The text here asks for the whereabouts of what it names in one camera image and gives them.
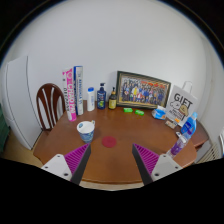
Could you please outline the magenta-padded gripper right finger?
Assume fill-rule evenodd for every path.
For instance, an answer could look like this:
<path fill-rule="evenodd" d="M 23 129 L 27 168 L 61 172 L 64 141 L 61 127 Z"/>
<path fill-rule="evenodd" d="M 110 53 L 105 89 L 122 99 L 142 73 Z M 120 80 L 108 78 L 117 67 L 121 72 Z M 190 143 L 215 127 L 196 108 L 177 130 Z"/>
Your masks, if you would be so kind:
<path fill-rule="evenodd" d="M 132 154 L 136 160 L 144 185 L 182 169 L 170 156 L 166 154 L 158 155 L 138 144 L 132 146 Z"/>

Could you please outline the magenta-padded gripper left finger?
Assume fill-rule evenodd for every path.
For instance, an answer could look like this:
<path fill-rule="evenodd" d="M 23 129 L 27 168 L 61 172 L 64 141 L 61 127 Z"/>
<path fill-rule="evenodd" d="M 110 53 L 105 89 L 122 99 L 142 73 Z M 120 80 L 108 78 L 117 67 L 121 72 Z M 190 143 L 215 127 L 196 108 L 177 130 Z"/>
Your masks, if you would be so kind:
<path fill-rule="evenodd" d="M 79 185 L 91 154 L 91 145 L 85 144 L 66 155 L 56 154 L 42 169 Z"/>

